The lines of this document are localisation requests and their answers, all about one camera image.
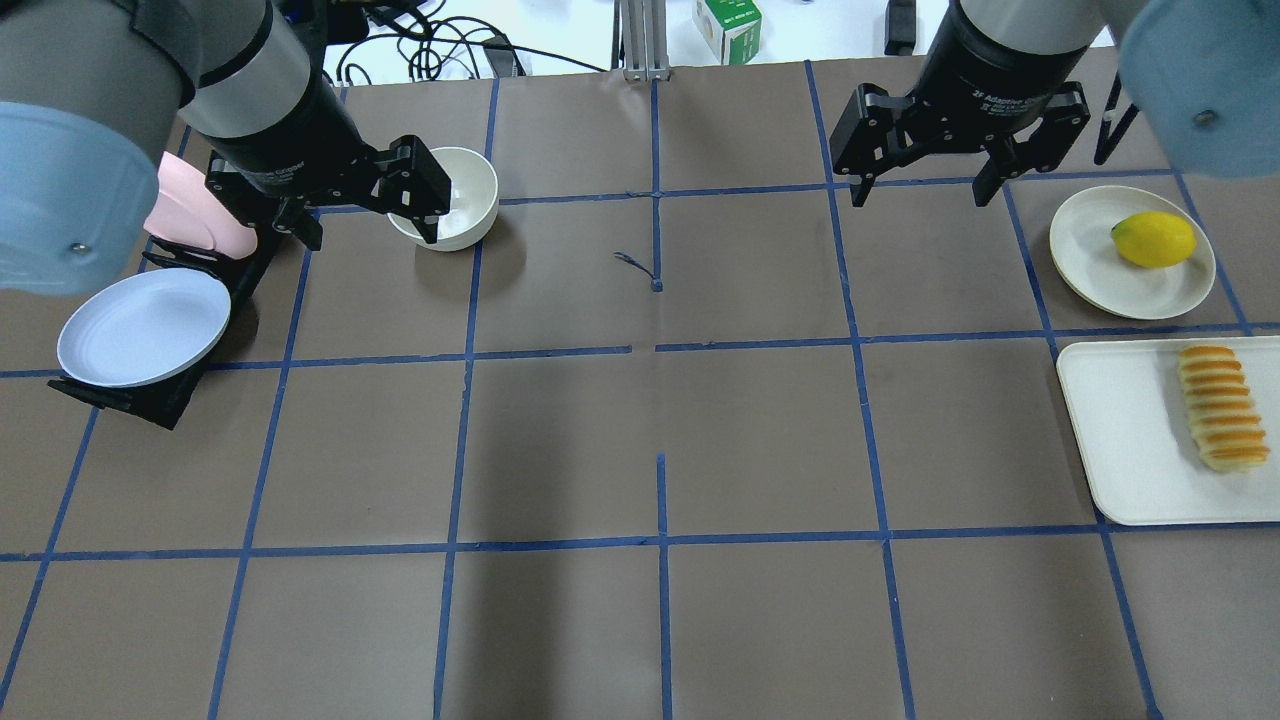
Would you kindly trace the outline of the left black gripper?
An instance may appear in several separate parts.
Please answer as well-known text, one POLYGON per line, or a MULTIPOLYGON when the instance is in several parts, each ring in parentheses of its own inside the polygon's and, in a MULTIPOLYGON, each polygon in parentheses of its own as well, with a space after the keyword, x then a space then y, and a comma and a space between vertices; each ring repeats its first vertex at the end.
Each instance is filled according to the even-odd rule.
POLYGON ((426 245, 451 211, 452 181, 431 150, 406 135, 378 151, 334 95, 306 95, 278 123, 243 137, 205 137, 265 196, 262 240, 292 236, 323 249, 308 200, 356 204, 406 219, 426 245))

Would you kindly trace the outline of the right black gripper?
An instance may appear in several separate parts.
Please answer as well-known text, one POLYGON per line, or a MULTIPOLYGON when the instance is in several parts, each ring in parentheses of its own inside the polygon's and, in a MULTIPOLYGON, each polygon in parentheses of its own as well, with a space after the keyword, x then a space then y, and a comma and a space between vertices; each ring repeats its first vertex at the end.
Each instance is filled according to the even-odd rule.
POLYGON ((906 96, 859 85, 829 133, 831 169, 863 208, 876 181, 934 154, 986 151, 972 183, 987 206, 1005 182, 1052 172, 1085 128, 1076 47, 1051 1, 951 1, 906 96))

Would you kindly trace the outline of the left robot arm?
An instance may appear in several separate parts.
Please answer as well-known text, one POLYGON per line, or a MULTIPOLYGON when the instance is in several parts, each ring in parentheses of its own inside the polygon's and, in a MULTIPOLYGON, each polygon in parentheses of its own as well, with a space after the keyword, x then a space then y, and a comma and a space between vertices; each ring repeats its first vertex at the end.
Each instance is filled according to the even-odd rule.
POLYGON ((5 1, 1 91, 4 290, 113 283, 163 202, 175 120, 230 169, 207 193, 246 246, 192 240, 216 256, 248 256, 265 228, 317 246, 320 206, 404 218, 429 243, 451 211, 433 152, 366 143, 273 1, 5 1))

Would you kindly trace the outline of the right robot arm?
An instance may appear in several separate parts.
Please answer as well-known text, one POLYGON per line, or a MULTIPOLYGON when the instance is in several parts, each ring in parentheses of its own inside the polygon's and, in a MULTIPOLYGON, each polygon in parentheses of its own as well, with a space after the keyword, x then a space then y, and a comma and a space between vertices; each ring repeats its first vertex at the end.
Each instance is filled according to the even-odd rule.
POLYGON ((914 86, 859 85, 829 132, 829 168, 855 206, 876 181, 931 155, 984 154, 984 206, 1011 179, 1056 170, 1093 115, 1071 73, 1100 35, 1116 53, 1094 163, 1143 119, 1179 170, 1277 174, 1275 1, 951 1, 914 86))

